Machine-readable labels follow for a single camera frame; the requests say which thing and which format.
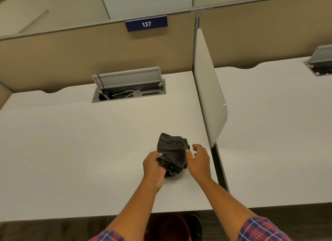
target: forearm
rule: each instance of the forearm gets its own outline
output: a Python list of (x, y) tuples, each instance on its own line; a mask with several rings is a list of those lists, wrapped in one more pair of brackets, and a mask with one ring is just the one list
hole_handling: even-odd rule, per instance
[(108, 226), (126, 241), (142, 241), (149, 220), (157, 189), (143, 179), (129, 202)]
[(201, 182), (200, 186), (229, 240), (236, 241), (246, 220), (256, 215), (212, 179)]

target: plaid shirt sleeve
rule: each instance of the plaid shirt sleeve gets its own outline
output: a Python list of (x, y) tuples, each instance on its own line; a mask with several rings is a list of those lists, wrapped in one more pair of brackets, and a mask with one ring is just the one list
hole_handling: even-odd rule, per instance
[(99, 235), (93, 237), (89, 241), (125, 241), (125, 239), (112, 230), (104, 230)]
[(242, 226), (238, 241), (291, 241), (270, 220), (257, 216), (248, 219)]

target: dark floor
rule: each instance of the dark floor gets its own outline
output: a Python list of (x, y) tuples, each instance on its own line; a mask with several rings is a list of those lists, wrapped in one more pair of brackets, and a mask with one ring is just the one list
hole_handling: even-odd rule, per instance
[[(293, 241), (332, 241), (332, 203), (253, 209), (269, 218)], [(227, 240), (212, 210), (197, 211), (203, 240)], [(0, 223), (0, 241), (87, 241), (114, 216)]]

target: beige fabric panel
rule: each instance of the beige fabric panel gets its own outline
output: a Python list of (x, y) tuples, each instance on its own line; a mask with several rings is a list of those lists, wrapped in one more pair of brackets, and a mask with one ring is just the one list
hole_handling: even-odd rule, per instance
[(120, 22), (3, 40), (0, 77), (18, 92), (54, 92), (108, 72), (191, 71), (194, 35), (192, 12), (168, 16), (168, 28), (128, 33)]
[(215, 67), (310, 56), (332, 44), (332, 0), (267, 0), (203, 10), (203, 31)]
[(197, 31), (195, 82), (204, 123), (213, 148), (227, 121), (227, 106), (201, 29)]
[(11, 92), (0, 85), (0, 110), (11, 96)]

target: desk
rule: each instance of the desk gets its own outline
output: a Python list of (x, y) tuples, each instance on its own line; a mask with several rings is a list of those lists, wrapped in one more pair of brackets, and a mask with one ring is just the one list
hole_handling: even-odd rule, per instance
[[(0, 221), (118, 214), (162, 132), (211, 154), (193, 73), (163, 78), (165, 95), (100, 103), (95, 84), (13, 94), (0, 111)], [(211, 172), (217, 180), (213, 162)], [(184, 170), (165, 180), (152, 212), (208, 209)]]
[(216, 69), (228, 107), (219, 157), (247, 207), (332, 202), (332, 76), (308, 59)]

